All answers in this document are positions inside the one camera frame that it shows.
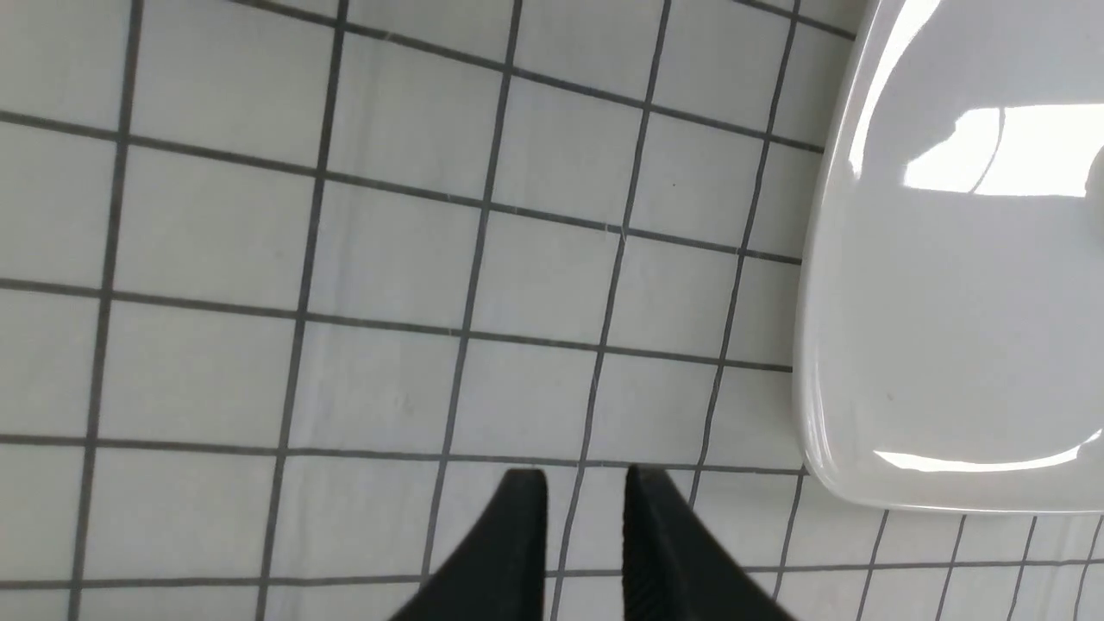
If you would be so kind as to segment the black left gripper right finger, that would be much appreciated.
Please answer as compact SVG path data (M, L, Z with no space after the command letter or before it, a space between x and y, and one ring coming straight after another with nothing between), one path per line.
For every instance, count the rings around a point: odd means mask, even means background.
M624 480L627 620L789 620L697 518L664 469Z

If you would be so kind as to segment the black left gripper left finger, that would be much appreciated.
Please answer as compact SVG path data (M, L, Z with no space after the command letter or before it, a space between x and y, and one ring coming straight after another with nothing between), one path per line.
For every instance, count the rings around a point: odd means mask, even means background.
M548 484L541 469L508 469L480 519L394 620L540 620Z

